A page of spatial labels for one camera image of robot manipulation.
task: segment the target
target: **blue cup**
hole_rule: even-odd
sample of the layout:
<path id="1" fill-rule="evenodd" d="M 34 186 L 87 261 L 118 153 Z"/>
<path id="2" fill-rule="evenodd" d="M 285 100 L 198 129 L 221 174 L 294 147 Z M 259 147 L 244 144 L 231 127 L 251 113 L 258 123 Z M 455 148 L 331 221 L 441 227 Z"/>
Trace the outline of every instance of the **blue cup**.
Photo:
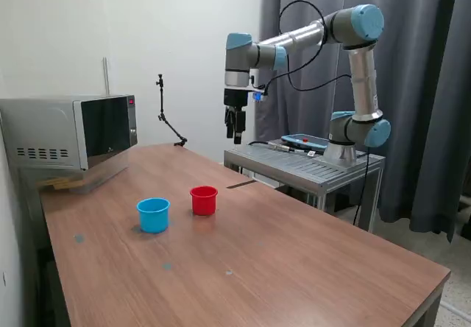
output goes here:
<path id="1" fill-rule="evenodd" d="M 138 203 L 141 230 L 146 233 L 161 233 L 169 226 L 170 202 L 165 198 L 148 198 Z"/>

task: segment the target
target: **microwave oven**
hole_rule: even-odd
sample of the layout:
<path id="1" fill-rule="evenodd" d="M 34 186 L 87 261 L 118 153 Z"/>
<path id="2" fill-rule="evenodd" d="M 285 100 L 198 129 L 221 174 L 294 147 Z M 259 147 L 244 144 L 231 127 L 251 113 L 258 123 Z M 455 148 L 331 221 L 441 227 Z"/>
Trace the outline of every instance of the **microwave oven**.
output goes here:
<path id="1" fill-rule="evenodd" d="M 0 99 L 0 117 L 20 168 L 88 170 L 138 143 L 133 95 Z"/>

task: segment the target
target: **black cable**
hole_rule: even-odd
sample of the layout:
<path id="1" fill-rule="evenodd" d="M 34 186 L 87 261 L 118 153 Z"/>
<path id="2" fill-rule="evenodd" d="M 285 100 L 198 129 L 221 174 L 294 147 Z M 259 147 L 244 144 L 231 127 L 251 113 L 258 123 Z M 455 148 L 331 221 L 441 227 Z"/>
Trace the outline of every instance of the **black cable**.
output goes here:
<path id="1" fill-rule="evenodd" d="M 355 218 L 353 218 L 353 225 L 356 223 L 356 217 L 358 216 L 358 211 L 360 210 L 361 202 L 363 202 L 363 193 L 365 192 L 366 187 L 366 177 L 368 176 L 368 167 L 369 167 L 369 148 L 366 149 L 366 169 L 365 169 L 365 177 L 363 180 L 363 188 L 361 189 L 360 193 L 360 200 L 358 201 L 358 205 L 356 207 Z"/>
<path id="2" fill-rule="evenodd" d="M 313 7 L 315 9 L 315 11 L 317 11 L 317 13 L 319 14 L 319 16 L 321 17 L 321 21 L 322 21 L 322 26 L 324 27 L 324 30 L 326 31 L 327 30 L 327 25 L 325 24 L 325 20 L 324 20 L 324 16 L 323 14 L 321 13 L 320 9 L 318 7 L 316 7 L 313 3 L 311 3 L 310 1 L 306 1 L 306 0 L 294 0 L 294 1 L 290 1 L 280 12 L 280 17 L 278 18 L 278 21 L 280 22 L 281 20 L 281 16 L 283 15 L 283 13 L 285 12 L 286 9 L 288 9 L 291 5 L 293 4 L 296 4 L 296 3 L 305 3 L 305 4 L 308 4 L 310 5 L 311 7 Z M 278 74 L 277 76 L 274 76 L 273 78 L 271 78 L 268 83 L 265 85 L 265 88 L 263 90 L 263 94 L 264 95 L 268 95 L 268 87 L 270 86 L 270 84 L 273 82 L 273 80 L 276 80 L 278 78 L 281 78 L 281 77 L 284 77 L 285 75 L 290 75 L 296 71 L 299 71 L 300 69 L 306 67 L 309 63 L 311 63 L 313 60 L 315 60 L 317 58 L 317 56 L 319 55 L 319 53 L 322 51 L 322 47 L 324 46 L 325 44 L 325 40 L 323 39 L 320 46 L 319 46 L 319 49 L 317 50 L 317 52 L 314 54 L 314 56 L 306 63 L 302 64 L 300 67 L 296 68 L 296 69 L 293 69 L 292 71 L 287 71 L 286 73 L 282 73 L 282 74 Z"/>
<path id="3" fill-rule="evenodd" d="M 268 142 L 267 141 L 251 141 L 250 143 L 248 143 L 248 145 L 253 145 L 253 144 L 266 144 L 266 145 L 268 145 Z"/>
<path id="4" fill-rule="evenodd" d="M 306 1 L 306 0 L 294 0 L 294 1 L 291 1 L 289 2 L 280 12 L 280 16 L 278 18 L 278 25 L 280 26 L 281 24 L 281 17 L 283 16 L 283 13 L 285 12 L 286 9 L 288 9 L 291 5 L 295 4 L 295 3 L 305 3 L 305 4 L 308 4 L 310 5 L 311 7 L 313 7 L 315 9 L 315 11 L 317 11 L 317 13 L 319 14 L 320 18 L 321 18 L 321 21 L 322 21 L 322 26 L 324 27 L 324 30 L 327 31 L 327 25 L 325 23 L 325 19 L 324 19 L 324 16 L 322 15 L 320 9 L 318 7 L 316 7 L 316 5 L 314 5 L 312 2 L 310 1 Z M 324 82 L 323 84 L 321 85 L 318 85 L 318 86 L 314 86 L 312 88 L 307 88 L 307 89 L 301 89 L 301 88 L 297 88 L 296 86 L 294 86 L 292 80 L 291 80 L 291 74 L 293 74 L 294 72 L 296 71 L 299 71 L 300 69 L 303 69 L 305 68 L 307 65 L 309 65 L 310 63 L 312 63 L 316 58 L 317 56 L 319 56 L 319 53 L 322 51 L 322 47 L 325 45 L 325 38 L 322 39 L 322 42 L 319 46 L 319 49 L 317 49 L 315 55 L 306 63 L 302 64 L 300 67 L 290 71 L 289 70 L 289 56 L 287 56 L 287 63 L 288 63 L 288 71 L 286 73 L 282 73 L 282 74 L 279 74 L 273 78 L 271 78 L 268 83 L 266 85 L 260 85 L 259 88 L 263 88 L 263 94 L 264 95 L 268 95 L 268 87 L 270 86 L 270 84 L 272 83 L 273 80 L 276 80 L 277 78 L 280 78 L 280 77 L 284 77 L 285 75 L 288 76 L 288 81 L 289 81 L 289 84 L 291 85 L 291 87 L 296 90 L 296 91 L 313 91 L 313 90 L 316 90 L 316 89 L 319 89 L 319 88 L 322 88 L 324 86 L 326 86 L 327 84 L 331 83 L 331 82 L 334 82 L 342 77 L 349 77 L 351 78 L 352 76 L 349 75 L 349 74 L 342 74 L 338 77 L 335 77 L 331 80 L 328 80 L 327 82 Z"/>
<path id="5" fill-rule="evenodd" d="M 188 141 L 187 138 L 181 136 L 177 130 L 175 130 L 169 121 L 167 121 L 167 118 L 165 117 L 165 114 L 163 113 L 163 78 L 162 74 L 159 74 L 159 80 L 158 82 L 155 82 L 156 85 L 160 86 L 160 115 L 158 116 L 159 121 L 164 121 L 167 126 L 170 127 L 170 129 L 177 135 L 177 137 L 180 139 L 177 143 L 174 143 L 174 145 L 180 145 L 181 147 L 185 146 L 185 143 Z"/>

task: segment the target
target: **blue joint cap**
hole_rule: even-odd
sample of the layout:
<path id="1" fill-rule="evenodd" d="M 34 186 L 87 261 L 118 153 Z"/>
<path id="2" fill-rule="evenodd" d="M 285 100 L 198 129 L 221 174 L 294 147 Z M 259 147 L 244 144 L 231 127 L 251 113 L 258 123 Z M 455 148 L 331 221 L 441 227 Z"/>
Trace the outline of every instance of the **blue joint cap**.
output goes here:
<path id="1" fill-rule="evenodd" d="M 350 16 L 352 27 L 360 38 L 377 40 L 384 30 L 384 17 L 380 8 L 373 4 L 358 5 Z"/>
<path id="2" fill-rule="evenodd" d="M 275 61 L 273 62 L 273 70 L 277 71 L 280 68 L 286 67 L 286 57 L 288 53 L 282 46 L 275 46 Z"/>
<path id="3" fill-rule="evenodd" d="M 261 91 L 254 91 L 252 93 L 252 98 L 255 100 L 255 101 L 262 101 L 262 93 Z"/>
<path id="4" fill-rule="evenodd" d="M 241 34 L 239 32 L 231 32 L 227 36 L 226 49 L 237 49 L 245 45 L 252 44 L 251 34 Z"/>
<path id="5" fill-rule="evenodd" d="M 332 117 L 330 117 L 330 120 L 333 121 L 334 119 L 340 119 L 342 117 L 352 116 L 354 114 L 355 111 L 336 111 L 332 113 Z"/>
<path id="6" fill-rule="evenodd" d="M 383 145 L 391 134 L 391 124 L 386 119 L 381 119 L 367 133 L 365 138 L 365 146 L 376 148 Z"/>

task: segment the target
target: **table surface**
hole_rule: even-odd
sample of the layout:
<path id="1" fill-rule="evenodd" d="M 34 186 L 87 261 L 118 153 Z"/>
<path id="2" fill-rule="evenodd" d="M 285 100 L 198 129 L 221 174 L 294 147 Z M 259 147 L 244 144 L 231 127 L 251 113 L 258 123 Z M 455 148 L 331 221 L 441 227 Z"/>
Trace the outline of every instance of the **table surface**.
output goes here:
<path id="1" fill-rule="evenodd" d="M 90 194 L 41 199 L 72 327 L 402 326 L 450 271 L 187 149 L 134 147 Z M 212 217 L 189 190 L 219 190 Z M 169 229 L 135 205 L 170 200 Z"/>

